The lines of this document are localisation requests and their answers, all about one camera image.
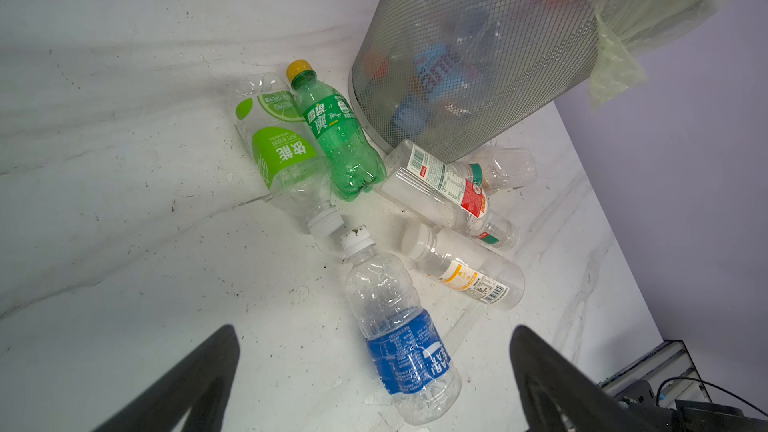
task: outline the soda water bottle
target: soda water bottle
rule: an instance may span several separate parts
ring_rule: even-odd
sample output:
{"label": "soda water bottle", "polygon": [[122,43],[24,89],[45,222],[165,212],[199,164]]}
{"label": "soda water bottle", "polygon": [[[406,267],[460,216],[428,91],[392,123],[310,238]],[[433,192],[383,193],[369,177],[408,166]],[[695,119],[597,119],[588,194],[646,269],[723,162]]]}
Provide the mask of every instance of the soda water bottle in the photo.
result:
{"label": "soda water bottle", "polygon": [[484,304],[509,310],[523,296],[520,267],[448,228],[411,221],[400,250],[420,272]]}
{"label": "soda water bottle", "polygon": [[331,182],[339,197],[351,201],[360,191],[384,179],[386,170],[347,100],[319,81],[305,60],[288,65],[296,104],[331,162]]}
{"label": "soda water bottle", "polygon": [[271,202],[301,216],[316,238],[343,223],[330,203],[330,164],[304,123],[286,84],[274,72],[245,78],[235,87],[235,127],[256,160]]}
{"label": "soda water bottle", "polygon": [[400,142],[385,164],[388,176],[376,187],[381,195],[435,226],[479,238],[491,247],[509,249],[517,244],[517,228],[488,208],[488,198],[480,186],[410,140]]}
{"label": "soda water bottle", "polygon": [[441,417],[456,401],[462,378],[421,306],[402,261],[377,254],[366,226],[341,237],[352,270],[345,295],[384,387],[412,425]]}
{"label": "soda water bottle", "polygon": [[538,175],[531,151],[512,147],[481,147],[464,160],[447,165],[460,176],[483,187],[489,196],[502,190],[528,186],[536,181]]}

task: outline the wall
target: wall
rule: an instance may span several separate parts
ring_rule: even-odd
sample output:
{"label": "wall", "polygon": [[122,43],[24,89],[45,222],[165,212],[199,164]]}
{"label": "wall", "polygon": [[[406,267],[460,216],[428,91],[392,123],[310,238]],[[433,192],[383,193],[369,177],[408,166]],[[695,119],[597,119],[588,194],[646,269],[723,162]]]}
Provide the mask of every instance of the wall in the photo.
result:
{"label": "wall", "polygon": [[706,380],[763,408],[766,4],[733,0],[640,57],[648,82],[596,112],[584,85],[555,101],[662,335],[685,340]]}

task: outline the dirty white bottle cap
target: dirty white bottle cap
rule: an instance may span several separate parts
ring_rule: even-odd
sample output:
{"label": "dirty white bottle cap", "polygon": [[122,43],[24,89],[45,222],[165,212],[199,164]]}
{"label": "dirty white bottle cap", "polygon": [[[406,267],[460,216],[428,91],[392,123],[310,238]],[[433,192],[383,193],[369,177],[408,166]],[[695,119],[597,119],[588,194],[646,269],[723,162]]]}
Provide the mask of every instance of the dirty white bottle cap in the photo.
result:
{"label": "dirty white bottle cap", "polygon": [[366,226],[359,226],[341,236],[341,247],[344,249],[347,258],[357,254],[369,245],[376,245],[376,243],[371,238],[371,234]]}
{"label": "dirty white bottle cap", "polygon": [[336,207],[327,208],[314,216],[306,226],[314,238],[323,238],[344,225],[344,219]]}
{"label": "dirty white bottle cap", "polygon": [[434,233],[424,224],[411,220],[406,227],[406,233],[402,235],[400,251],[413,260],[419,260],[430,248]]}

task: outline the wire mesh wastebasket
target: wire mesh wastebasket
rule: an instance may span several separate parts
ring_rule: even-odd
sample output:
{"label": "wire mesh wastebasket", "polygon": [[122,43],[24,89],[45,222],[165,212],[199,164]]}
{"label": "wire mesh wastebasket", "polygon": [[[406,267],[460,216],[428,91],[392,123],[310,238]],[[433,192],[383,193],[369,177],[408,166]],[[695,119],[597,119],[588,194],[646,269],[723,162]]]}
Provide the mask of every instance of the wire mesh wastebasket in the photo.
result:
{"label": "wire mesh wastebasket", "polygon": [[720,0],[380,0],[350,71],[350,99],[389,151],[411,139],[464,156],[592,76],[596,102],[643,78],[656,47]]}

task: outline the green plastic bottle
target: green plastic bottle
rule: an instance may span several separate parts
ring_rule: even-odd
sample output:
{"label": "green plastic bottle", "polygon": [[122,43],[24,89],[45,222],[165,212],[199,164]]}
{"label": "green plastic bottle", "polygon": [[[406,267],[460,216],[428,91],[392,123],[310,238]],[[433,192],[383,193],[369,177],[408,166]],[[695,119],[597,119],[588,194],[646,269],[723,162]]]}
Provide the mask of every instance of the green plastic bottle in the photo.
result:
{"label": "green plastic bottle", "polygon": [[299,111],[331,162],[336,194],[351,201],[360,191],[369,191],[370,186],[384,180],[384,162],[368,143],[350,104],[339,91],[319,81],[305,60],[292,62],[286,74],[296,92]]}

